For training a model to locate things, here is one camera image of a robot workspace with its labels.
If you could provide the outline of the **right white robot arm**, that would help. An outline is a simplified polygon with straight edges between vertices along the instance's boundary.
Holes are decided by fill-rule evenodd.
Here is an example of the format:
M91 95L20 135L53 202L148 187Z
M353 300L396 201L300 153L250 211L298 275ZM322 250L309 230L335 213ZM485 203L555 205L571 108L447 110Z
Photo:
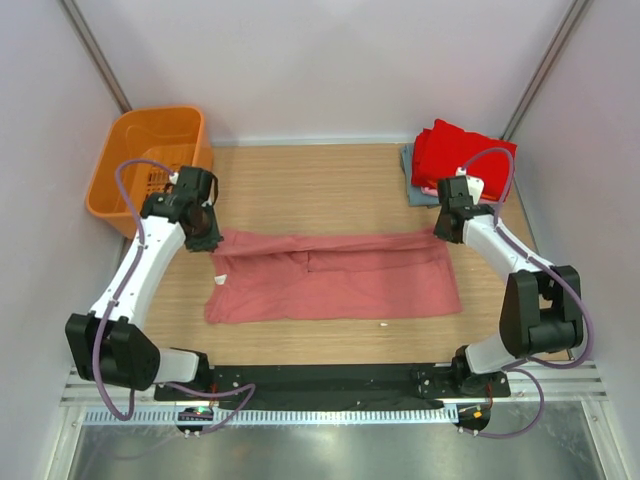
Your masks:
M466 175L438 182L440 213L434 235L481 255L505 283L498 332L460 347L450 367L452 388L479 396L506 367L536 354L580 346L584 340L581 285L571 266L556 266L520 241L489 204L472 194Z

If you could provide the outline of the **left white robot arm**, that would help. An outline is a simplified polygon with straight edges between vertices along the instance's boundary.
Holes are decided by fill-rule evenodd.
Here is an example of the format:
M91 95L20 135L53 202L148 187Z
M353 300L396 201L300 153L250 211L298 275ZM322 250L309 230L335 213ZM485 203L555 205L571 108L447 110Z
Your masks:
M73 314L65 335L81 379L143 391L175 382L189 399L212 387L201 353L161 349L144 333L151 301L181 249L212 252L222 241L214 204L218 180L209 170L183 166L134 215L135 235L110 284L86 314Z

